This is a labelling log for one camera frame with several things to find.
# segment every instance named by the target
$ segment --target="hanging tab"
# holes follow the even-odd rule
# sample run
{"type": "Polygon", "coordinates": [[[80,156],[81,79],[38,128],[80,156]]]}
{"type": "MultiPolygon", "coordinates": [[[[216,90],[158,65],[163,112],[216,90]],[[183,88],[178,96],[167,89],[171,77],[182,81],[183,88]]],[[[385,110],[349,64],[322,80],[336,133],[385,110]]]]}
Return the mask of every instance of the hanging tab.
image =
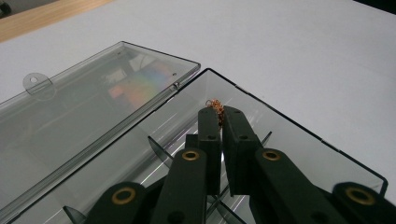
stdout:
{"type": "Polygon", "coordinates": [[[39,73],[31,73],[23,79],[23,87],[38,100],[49,100],[55,94],[52,82],[39,73]]]}

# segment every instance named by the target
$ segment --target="gold screw hole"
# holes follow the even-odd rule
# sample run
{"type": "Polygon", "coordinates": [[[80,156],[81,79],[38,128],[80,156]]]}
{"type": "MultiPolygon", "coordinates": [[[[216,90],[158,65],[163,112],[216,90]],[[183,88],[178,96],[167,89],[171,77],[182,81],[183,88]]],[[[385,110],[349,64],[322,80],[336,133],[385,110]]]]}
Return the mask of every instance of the gold screw hole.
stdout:
{"type": "Polygon", "coordinates": [[[131,202],[136,196],[136,191],[132,188],[125,187],[117,190],[111,197],[111,201],[114,204],[123,205],[131,202]]]}
{"type": "Polygon", "coordinates": [[[279,161],[280,155],[275,151],[264,151],[262,156],[267,159],[268,161],[279,161]]]}
{"type": "Polygon", "coordinates": [[[375,204],[374,196],[364,189],[349,187],[346,189],[346,196],[355,203],[363,205],[375,204]]]}
{"type": "Polygon", "coordinates": [[[182,157],[186,161],[196,161],[199,158],[199,154],[196,151],[186,151],[183,153],[182,157]]]}

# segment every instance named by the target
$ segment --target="brass insert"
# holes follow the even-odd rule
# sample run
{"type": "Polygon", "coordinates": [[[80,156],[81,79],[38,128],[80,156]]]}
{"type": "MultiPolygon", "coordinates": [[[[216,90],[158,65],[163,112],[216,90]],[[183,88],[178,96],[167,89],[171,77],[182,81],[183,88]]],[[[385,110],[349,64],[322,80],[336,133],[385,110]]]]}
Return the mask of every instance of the brass insert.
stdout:
{"type": "Polygon", "coordinates": [[[199,154],[196,151],[186,151],[182,154],[182,157],[186,161],[196,161],[199,158],[199,154]]]}
{"type": "Polygon", "coordinates": [[[277,154],[277,152],[273,151],[273,150],[269,150],[269,151],[264,151],[262,153],[262,156],[267,159],[268,161],[279,161],[280,160],[280,155],[277,154]]]}
{"type": "Polygon", "coordinates": [[[346,196],[355,203],[360,203],[363,205],[373,205],[375,204],[374,196],[364,189],[349,187],[346,189],[346,196]]]}
{"type": "Polygon", "coordinates": [[[131,202],[134,199],[134,196],[136,196],[136,191],[132,188],[125,187],[125,188],[117,190],[113,194],[113,197],[111,197],[111,201],[114,204],[123,205],[123,204],[131,202]],[[120,198],[120,194],[122,194],[122,193],[127,193],[127,194],[129,193],[129,196],[126,198],[123,198],[123,197],[120,198]]]}

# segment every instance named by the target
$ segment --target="hole in tab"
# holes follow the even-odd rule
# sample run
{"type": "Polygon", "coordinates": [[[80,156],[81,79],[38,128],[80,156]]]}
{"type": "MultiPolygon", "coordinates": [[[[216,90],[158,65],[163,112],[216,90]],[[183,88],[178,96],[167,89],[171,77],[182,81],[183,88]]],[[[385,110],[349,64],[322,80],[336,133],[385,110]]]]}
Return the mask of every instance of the hole in tab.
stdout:
{"type": "Polygon", "coordinates": [[[312,213],[311,218],[316,223],[328,223],[329,222],[329,218],[327,217],[327,215],[324,213],[321,213],[321,212],[312,213]]]}
{"type": "Polygon", "coordinates": [[[346,189],[346,196],[355,203],[363,205],[375,204],[374,196],[364,189],[349,187],[346,189]]]}
{"type": "Polygon", "coordinates": [[[277,154],[275,151],[264,151],[262,156],[267,159],[268,161],[278,161],[280,160],[280,155],[277,154]]]}
{"type": "Polygon", "coordinates": [[[168,215],[168,222],[172,224],[183,223],[184,213],[176,211],[168,215]]]}
{"type": "Polygon", "coordinates": [[[136,195],[136,191],[132,188],[125,187],[117,190],[111,197],[111,201],[114,204],[123,205],[131,202],[136,195]]]}
{"type": "Polygon", "coordinates": [[[38,79],[36,77],[31,77],[30,81],[33,82],[33,83],[37,83],[38,79]]]}
{"type": "Polygon", "coordinates": [[[199,154],[196,151],[186,151],[183,153],[182,157],[186,161],[196,161],[199,158],[199,154]]]}

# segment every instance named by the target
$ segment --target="tabletop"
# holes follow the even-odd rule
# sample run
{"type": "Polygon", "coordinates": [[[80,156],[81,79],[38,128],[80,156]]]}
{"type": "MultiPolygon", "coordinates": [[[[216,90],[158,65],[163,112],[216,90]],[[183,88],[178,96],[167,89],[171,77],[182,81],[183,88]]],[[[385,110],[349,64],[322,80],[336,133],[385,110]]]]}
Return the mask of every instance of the tabletop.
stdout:
{"type": "Polygon", "coordinates": [[[348,0],[116,0],[0,43],[0,102],[27,74],[121,40],[215,69],[380,173],[396,203],[396,15],[348,0]]]}

